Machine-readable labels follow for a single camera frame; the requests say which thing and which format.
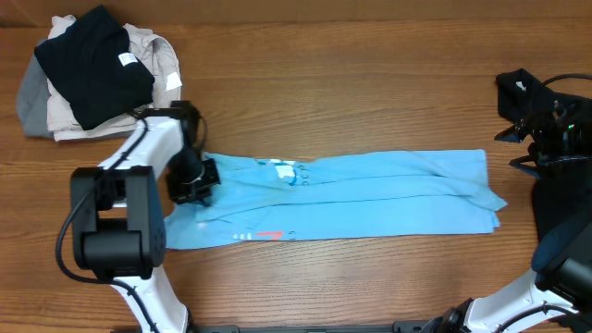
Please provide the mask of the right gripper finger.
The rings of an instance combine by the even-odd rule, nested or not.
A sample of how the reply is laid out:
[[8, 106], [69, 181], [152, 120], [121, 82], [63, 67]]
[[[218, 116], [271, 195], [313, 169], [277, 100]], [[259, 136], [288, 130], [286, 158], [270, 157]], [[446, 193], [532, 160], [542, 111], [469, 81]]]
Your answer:
[[524, 123], [517, 122], [509, 126], [507, 129], [496, 134], [494, 140], [497, 142], [522, 142], [532, 132], [532, 126]]
[[511, 160], [509, 165], [537, 179], [544, 179], [558, 177], [590, 161], [590, 156], [583, 155], [526, 155]]

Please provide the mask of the light blue t-shirt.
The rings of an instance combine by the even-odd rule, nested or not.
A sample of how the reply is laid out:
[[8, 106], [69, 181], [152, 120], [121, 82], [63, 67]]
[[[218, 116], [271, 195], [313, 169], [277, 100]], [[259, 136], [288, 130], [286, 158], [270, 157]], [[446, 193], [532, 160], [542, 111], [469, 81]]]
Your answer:
[[208, 206], [177, 205], [166, 245], [488, 234], [505, 206], [477, 150], [387, 151], [300, 162], [213, 154]]

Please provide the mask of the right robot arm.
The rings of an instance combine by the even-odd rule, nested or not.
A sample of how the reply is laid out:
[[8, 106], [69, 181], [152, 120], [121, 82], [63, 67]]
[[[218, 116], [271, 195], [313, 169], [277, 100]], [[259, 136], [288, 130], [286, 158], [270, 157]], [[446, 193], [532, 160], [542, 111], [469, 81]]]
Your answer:
[[530, 269], [484, 298], [468, 299], [426, 322], [423, 332], [521, 332], [564, 317], [591, 319], [591, 110], [555, 104], [497, 135], [520, 142], [525, 156], [510, 165], [536, 178], [532, 205], [538, 245]]

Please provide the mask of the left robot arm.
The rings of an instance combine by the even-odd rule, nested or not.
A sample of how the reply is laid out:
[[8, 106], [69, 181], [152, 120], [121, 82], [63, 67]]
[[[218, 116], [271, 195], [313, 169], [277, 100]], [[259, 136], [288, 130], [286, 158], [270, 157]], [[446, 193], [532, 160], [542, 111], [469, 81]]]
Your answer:
[[55, 259], [67, 277], [116, 290], [141, 332], [194, 332], [163, 267], [167, 232], [157, 180], [166, 178], [175, 204], [210, 205], [220, 178], [203, 155], [207, 125], [189, 101], [133, 117], [136, 130], [111, 157], [72, 173]]

